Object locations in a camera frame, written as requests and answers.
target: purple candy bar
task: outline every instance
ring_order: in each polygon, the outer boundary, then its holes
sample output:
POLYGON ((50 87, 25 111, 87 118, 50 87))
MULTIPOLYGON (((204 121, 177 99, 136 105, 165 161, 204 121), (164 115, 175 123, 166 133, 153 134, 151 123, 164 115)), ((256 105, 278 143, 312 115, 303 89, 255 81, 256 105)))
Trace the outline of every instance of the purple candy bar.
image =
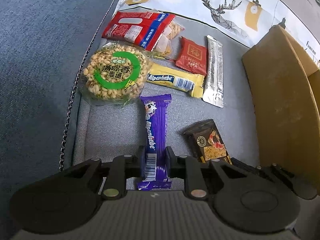
POLYGON ((165 167, 165 137, 167 134, 167 106, 171 95, 140 97, 146 110, 146 163, 144 180, 138 183, 139 190, 170 188, 171 181, 165 167))

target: metal chain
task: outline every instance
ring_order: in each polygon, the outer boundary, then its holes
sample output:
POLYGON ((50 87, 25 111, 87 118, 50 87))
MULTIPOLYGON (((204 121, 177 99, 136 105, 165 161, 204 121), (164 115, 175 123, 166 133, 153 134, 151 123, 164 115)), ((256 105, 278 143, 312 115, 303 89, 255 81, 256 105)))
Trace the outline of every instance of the metal chain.
POLYGON ((68 129, 69 129, 69 124, 70 124, 70 114, 71 114, 71 108, 72 108, 72 104, 73 104, 73 99, 75 98, 75 93, 76 93, 76 89, 78 87, 78 81, 79 81, 79 78, 80 78, 80 74, 81 74, 81 71, 82 71, 82 68, 83 68, 83 65, 84 65, 84 62, 89 54, 89 51, 91 49, 91 46, 93 44, 93 41, 94 39, 96 38, 97 34, 98 34, 98 31, 104 21, 104 19, 106 18, 106 16, 108 15, 112 5, 114 4, 116 0, 113 0, 109 9, 107 10, 106 14, 104 15, 104 17, 102 18, 102 21, 100 22, 96 32, 94 33, 93 37, 92 37, 92 40, 90 41, 90 44, 87 48, 87 51, 85 52, 84 54, 84 57, 82 58, 82 62, 80 64, 80 67, 79 67, 79 70, 78 70, 78 73, 77 73, 77 76, 76 76, 76 79, 73 83, 73 87, 72 87, 72 91, 71 91, 71 95, 70 95, 70 100, 69 100, 69 104, 68 104, 68 111, 67 111, 67 118, 66 118, 66 124, 64 125, 64 131, 63 131, 63 137, 62 137, 62 143, 61 143, 61 150, 60 150, 60 161, 59 161, 59 164, 60 164, 60 171, 63 171, 63 167, 64 167, 64 150, 65 150, 65 146, 66 146, 66 140, 67 140, 67 136, 68 136, 68 129))

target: barcode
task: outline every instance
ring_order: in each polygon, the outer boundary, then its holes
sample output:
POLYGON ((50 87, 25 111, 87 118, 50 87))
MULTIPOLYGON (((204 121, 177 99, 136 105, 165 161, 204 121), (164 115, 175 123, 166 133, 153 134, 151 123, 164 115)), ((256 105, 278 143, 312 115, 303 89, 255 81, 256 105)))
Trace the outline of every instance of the barcode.
POLYGON ((187 79, 177 78, 175 80, 174 85, 178 88, 185 89, 186 91, 190 91, 190 90, 193 90, 193 87, 195 84, 192 81, 189 81, 187 79))
POLYGON ((156 180, 156 162, 157 154, 149 153, 146 158, 146 166, 144 170, 144 181, 156 180))

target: yellow candy wrapper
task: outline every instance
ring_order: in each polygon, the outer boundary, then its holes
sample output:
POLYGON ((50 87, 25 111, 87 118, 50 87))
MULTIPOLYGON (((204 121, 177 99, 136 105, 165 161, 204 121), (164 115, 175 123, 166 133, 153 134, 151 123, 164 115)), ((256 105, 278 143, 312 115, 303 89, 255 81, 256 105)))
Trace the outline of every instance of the yellow candy wrapper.
POLYGON ((147 82, 179 89, 194 98, 202 98, 204 76, 153 64, 147 82))

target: green circle label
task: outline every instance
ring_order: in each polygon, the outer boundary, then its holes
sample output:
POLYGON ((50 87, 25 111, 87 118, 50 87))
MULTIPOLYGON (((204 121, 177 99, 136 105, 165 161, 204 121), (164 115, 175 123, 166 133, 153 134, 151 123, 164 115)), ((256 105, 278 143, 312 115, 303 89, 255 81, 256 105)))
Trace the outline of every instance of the green circle label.
POLYGON ((128 60, 131 61, 131 64, 132 64, 132 72, 131 72, 131 75, 126 79, 126 80, 123 80, 121 82, 118 82, 118 83, 112 83, 112 82, 109 82, 109 81, 106 81, 102 78, 101 76, 101 73, 100 73, 100 70, 94 70, 94 78, 96 79, 96 81, 98 81, 98 83, 104 87, 104 88, 107 88, 107 89, 122 89, 124 88, 127 83, 130 81, 135 81, 138 76, 139 76, 139 73, 140 73, 140 69, 141 69, 141 66, 140 66, 140 61, 138 60, 138 58, 130 53, 130 52, 126 52, 126 51, 116 51, 112 54, 114 57, 125 57, 127 58, 128 60))

